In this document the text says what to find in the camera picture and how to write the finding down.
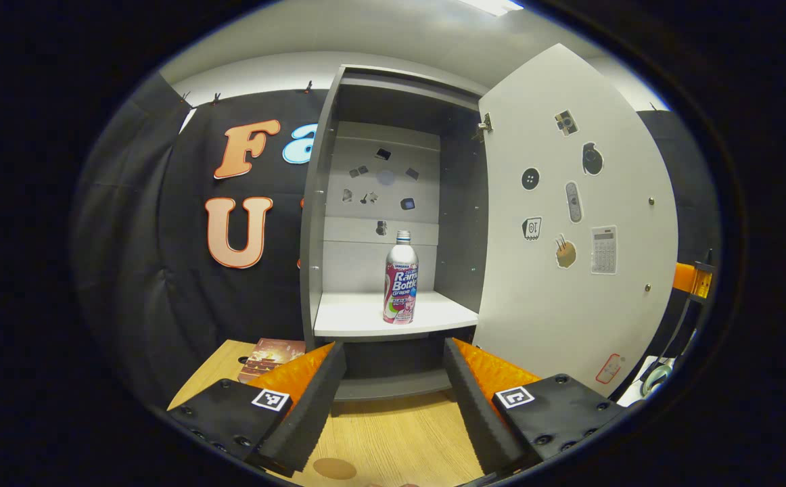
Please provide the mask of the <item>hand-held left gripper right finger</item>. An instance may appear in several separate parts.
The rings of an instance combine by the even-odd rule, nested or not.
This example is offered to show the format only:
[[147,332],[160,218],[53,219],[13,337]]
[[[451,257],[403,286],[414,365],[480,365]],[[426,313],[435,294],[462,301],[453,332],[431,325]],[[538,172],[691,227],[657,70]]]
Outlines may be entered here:
[[446,339],[442,362],[480,468],[490,478],[553,461],[624,412],[569,374],[538,378],[464,340]]

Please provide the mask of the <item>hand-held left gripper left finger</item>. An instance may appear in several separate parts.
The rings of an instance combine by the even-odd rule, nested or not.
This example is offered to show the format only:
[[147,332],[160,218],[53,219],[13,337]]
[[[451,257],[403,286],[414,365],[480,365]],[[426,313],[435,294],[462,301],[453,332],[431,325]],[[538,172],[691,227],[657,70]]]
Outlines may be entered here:
[[244,384],[222,378],[167,414],[186,434],[234,459],[273,471],[303,471],[346,372],[332,342]]

